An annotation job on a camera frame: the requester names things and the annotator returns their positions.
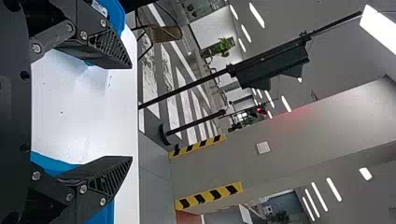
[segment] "screw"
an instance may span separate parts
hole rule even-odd
[[[105,204],[106,204],[106,198],[102,198],[102,199],[100,200],[100,205],[101,205],[101,206],[105,206]]]
[[[40,173],[40,172],[38,172],[38,171],[33,172],[33,174],[32,174],[32,179],[33,179],[34,181],[40,180],[40,178],[41,178],[41,173]]]
[[[88,39],[87,32],[85,32],[85,31],[81,31],[81,33],[79,33],[79,36],[81,36],[81,39],[83,39],[83,40]]]
[[[73,196],[73,194],[67,194],[67,196],[66,196],[66,200],[68,201],[68,202],[71,202],[72,200],[73,200],[73,198],[74,198],[74,196]]]
[[[105,28],[107,26],[107,22],[103,19],[100,20],[100,25]]]
[[[67,31],[68,31],[69,33],[72,33],[72,32],[73,32],[73,26],[72,26],[72,25],[66,24],[66,27],[67,27]]]
[[[81,188],[79,189],[79,192],[81,194],[85,194],[85,192],[87,192],[87,186],[86,185],[81,186]]]
[[[33,44],[32,45],[32,51],[34,53],[41,53],[41,47],[38,44]]]

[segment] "yellow and black warning stripe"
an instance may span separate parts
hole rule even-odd
[[[177,148],[177,149],[169,152],[169,159],[172,160],[174,158],[191,153],[195,150],[202,149],[204,147],[209,147],[209,146],[215,145],[220,142],[224,142],[226,139],[227,138],[225,137],[225,134],[221,134],[216,137],[206,139],[205,141],[195,143],[194,145],[191,145],[188,147]]]
[[[224,187],[208,190],[202,193],[194,194],[186,198],[175,201],[177,211],[183,211],[203,203],[210,203],[216,200],[224,199],[232,195],[243,192],[242,183],[237,182]]]

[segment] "recessed light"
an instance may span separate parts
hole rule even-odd
[[[233,8],[232,5],[230,5],[230,10],[231,10],[231,12],[233,13],[233,16],[234,16],[237,20],[239,20],[238,14],[236,14],[236,11],[235,11],[235,9]]]
[[[377,12],[373,7],[366,5],[360,26],[396,54],[396,23]]]
[[[262,98],[262,91],[261,90],[257,90],[257,92],[259,93],[260,98]]]
[[[314,208],[315,214],[317,215],[317,217],[320,217],[320,213],[317,209],[317,206],[314,203],[314,200],[312,200],[311,194],[309,193],[308,189],[305,190],[305,194],[306,194],[306,196],[308,196],[308,200],[309,200],[309,202],[311,202],[311,205]]]
[[[335,187],[334,183],[332,182],[332,179],[331,178],[327,178],[326,181],[329,184],[330,188],[332,189],[332,193],[334,194],[334,196],[337,199],[337,201],[338,202],[343,201],[343,198],[341,198],[341,195],[338,192],[338,189]]]
[[[251,13],[253,13],[254,17],[256,17],[256,20],[259,22],[259,24],[262,26],[262,28],[265,28],[264,19],[262,18],[260,13],[257,11],[257,9],[251,3],[249,3],[249,7],[250,7]]]
[[[312,214],[312,211],[311,211],[311,209],[309,208],[308,203],[306,202],[305,197],[303,197],[303,202],[304,202],[304,204],[305,204],[306,210],[308,210],[309,216],[311,216],[312,221],[315,221],[314,215]]]
[[[290,106],[289,106],[289,103],[288,103],[288,101],[286,100],[286,98],[284,97],[284,96],[282,96],[282,102],[283,102],[283,105],[286,107],[286,109],[288,110],[288,112],[291,112],[291,108],[290,108]]]
[[[244,42],[242,42],[241,38],[239,38],[239,44],[241,45],[242,50],[246,53],[247,49],[245,48]]]
[[[364,177],[365,180],[369,181],[373,178],[372,174],[370,173],[369,169],[367,168],[361,168],[359,169],[359,171],[361,172],[361,175]]]
[[[317,196],[318,196],[318,199],[319,199],[319,201],[320,201],[320,203],[321,203],[321,205],[322,205],[322,207],[323,207],[323,210],[324,210],[325,212],[328,212],[329,209],[327,208],[327,205],[326,205],[326,203],[324,202],[324,200],[323,200],[323,198],[322,198],[322,196],[321,196],[321,194],[320,194],[320,192],[319,192],[319,190],[318,190],[318,188],[317,188],[317,185],[316,185],[314,182],[312,182],[311,185],[312,185],[312,188],[314,189],[315,193],[316,193]]]
[[[244,32],[245,36],[247,37],[248,42],[251,43],[251,38],[250,38],[250,35],[248,34],[247,28],[245,28],[245,26],[243,24],[241,25],[241,27],[242,27],[242,31]]]
[[[268,91],[265,91],[265,95],[267,96],[268,101],[271,103],[271,107],[275,108],[275,104],[271,99],[270,93]]]

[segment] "black rod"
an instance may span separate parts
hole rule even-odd
[[[199,85],[201,85],[203,83],[206,83],[207,81],[210,81],[210,80],[212,80],[215,77],[221,77],[222,75],[227,74],[228,72],[229,72],[228,69],[224,68],[224,69],[218,71],[217,73],[214,73],[214,74],[209,75],[207,77],[203,77],[201,79],[198,79],[198,80],[196,80],[196,81],[194,81],[192,83],[189,83],[189,84],[187,84],[187,85],[185,85],[183,87],[175,89],[174,91],[169,91],[168,93],[166,93],[166,94],[164,94],[162,96],[159,96],[159,97],[157,97],[155,99],[152,99],[152,100],[150,100],[148,102],[143,103],[142,105],[139,106],[139,110],[140,109],[144,109],[144,108],[146,108],[148,106],[157,104],[160,101],[165,100],[165,99],[167,99],[167,98],[169,98],[171,96],[177,95],[177,94],[179,94],[179,93],[181,93],[183,91],[189,90],[189,89],[191,89],[193,87],[196,87],[196,86],[199,86]]]
[[[271,57],[275,57],[276,55],[279,55],[280,53],[282,53],[284,51],[287,51],[289,48],[295,47],[295,45],[306,43],[307,41],[310,41],[311,38],[314,37],[314,36],[322,35],[322,34],[324,34],[326,32],[329,32],[330,30],[332,30],[334,28],[337,28],[337,27],[347,23],[347,22],[354,21],[357,18],[361,17],[361,15],[362,15],[361,11],[355,12],[355,13],[349,15],[349,16],[344,17],[341,20],[334,21],[334,22],[332,22],[332,23],[330,23],[328,25],[325,25],[325,26],[323,26],[323,27],[321,27],[321,28],[319,28],[317,30],[312,31],[309,34],[302,35],[299,38],[296,38],[296,39],[291,40],[290,42],[287,42],[287,43],[285,43],[283,45],[280,45],[278,47],[275,47],[273,49],[265,51],[264,53],[261,53],[261,54],[259,54],[257,56],[254,56],[253,58],[249,58],[249,59],[244,60],[244,61],[242,61],[240,63],[235,64],[235,65],[228,66],[227,68],[224,68],[224,69],[218,71],[215,74],[212,74],[210,76],[198,79],[198,80],[196,80],[196,81],[194,81],[192,83],[189,83],[186,86],[180,87],[180,88],[178,88],[178,89],[176,89],[174,91],[169,91],[168,93],[166,93],[166,94],[164,94],[162,96],[159,96],[158,98],[155,98],[155,99],[153,99],[151,101],[143,103],[138,108],[139,108],[139,110],[140,109],[144,109],[144,108],[146,108],[146,107],[148,107],[150,105],[154,105],[156,103],[159,103],[160,101],[165,100],[165,99],[167,99],[167,98],[169,98],[171,96],[177,95],[177,94],[179,94],[179,93],[181,93],[183,91],[186,91],[188,89],[191,89],[193,87],[201,85],[201,84],[203,84],[203,83],[205,83],[205,82],[207,82],[207,81],[209,81],[209,80],[211,80],[211,79],[213,79],[215,77],[220,77],[220,76],[222,76],[224,74],[230,73],[230,69],[234,70],[233,73],[231,73],[231,75],[233,77],[235,75],[235,71],[240,71],[240,70],[246,69],[246,68],[248,68],[248,67],[250,67],[250,66],[252,66],[252,65],[254,65],[256,63],[261,63],[262,61],[265,61],[265,60],[267,60],[267,59],[269,59]]]
[[[204,123],[204,122],[207,122],[209,120],[215,119],[217,117],[223,116],[223,115],[225,115],[225,113],[226,113],[225,110],[221,109],[221,110],[219,110],[219,112],[217,112],[215,114],[211,114],[211,115],[209,115],[207,117],[204,117],[202,119],[198,119],[198,120],[195,120],[195,121],[193,121],[191,123],[188,123],[186,125],[178,127],[178,128],[176,128],[174,130],[171,130],[171,131],[167,132],[165,135],[166,136],[170,136],[170,135],[175,134],[175,133],[180,133],[180,132],[182,132],[182,131],[184,131],[186,129],[189,129],[190,127],[194,127],[194,126],[196,126],[196,125],[198,125],[200,123]]]
[[[361,12],[361,11],[355,12],[355,13],[349,15],[349,16],[344,17],[341,20],[334,21],[334,22],[332,22],[332,23],[330,23],[328,25],[323,26],[322,28],[320,28],[318,30],[314,30],[309,35],[311,35],[311,36],[322,35],[322,34],[324,34],[326,32],[329,32],[332,29],[335,29],[335,28],[337,28],[339,26],[344,25],[345,23],[348,23],[350,21],[354,21],[354,20],[360,18],[361,15],[363,15],[363,12]]]

